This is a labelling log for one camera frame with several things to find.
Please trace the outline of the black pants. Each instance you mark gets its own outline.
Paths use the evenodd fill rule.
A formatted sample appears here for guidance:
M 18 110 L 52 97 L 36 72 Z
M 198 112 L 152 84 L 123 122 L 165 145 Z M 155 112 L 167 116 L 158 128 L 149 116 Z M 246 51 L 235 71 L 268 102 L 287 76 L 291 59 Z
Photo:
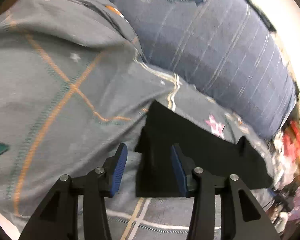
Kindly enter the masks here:
M 266 162 L 247 137 L 237 143 L 216 137 L 167 107 L 154 101 L 135 148 L 141 154 L 136 175 L 136 196 L 179 197 L 171 162 L 171 147 L 177 143 L 183 154 L 213 175 L 239 175 L 251 190 L 271 186 Z

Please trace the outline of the cluttered items beside bed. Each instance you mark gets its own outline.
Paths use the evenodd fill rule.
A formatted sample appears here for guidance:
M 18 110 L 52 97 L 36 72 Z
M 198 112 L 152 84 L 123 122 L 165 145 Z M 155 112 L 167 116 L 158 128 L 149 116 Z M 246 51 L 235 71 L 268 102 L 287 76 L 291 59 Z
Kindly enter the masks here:
M 281 239 L 300 235 L 300 124 L 289 120 L 271 142 L 275 152 L 274 185 L 269 193 L 270 220 Z

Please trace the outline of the grey patterned bed sheet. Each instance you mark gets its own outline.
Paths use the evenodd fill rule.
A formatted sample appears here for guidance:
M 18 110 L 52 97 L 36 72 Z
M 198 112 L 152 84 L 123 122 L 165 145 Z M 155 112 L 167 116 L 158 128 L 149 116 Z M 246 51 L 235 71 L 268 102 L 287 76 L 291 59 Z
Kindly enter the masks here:
M 273 174 L 265 143 L 238 116 L 178 74 L 144 63 L 129 23 L 108 0 L 18 0 L 0 15 L 0 214 L 19 231 L 63 174 L 103 164 L 120 143 L 128 159 L 106 200 L 113 239 L 185 239 L 192 200 L 138 198 L 134 151 L 152 101 L 222 138 L 247 137 Z

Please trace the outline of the blue plaid pillow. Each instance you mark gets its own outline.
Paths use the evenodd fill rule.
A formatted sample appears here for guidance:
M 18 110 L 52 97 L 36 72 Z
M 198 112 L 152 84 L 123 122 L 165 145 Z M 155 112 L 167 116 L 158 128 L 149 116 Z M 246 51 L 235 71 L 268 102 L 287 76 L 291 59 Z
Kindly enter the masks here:
M 179 74 L 237 113 L 263 139 L 296 103 L 265 18 L 247 0 L 111 0 L 150 64 Z

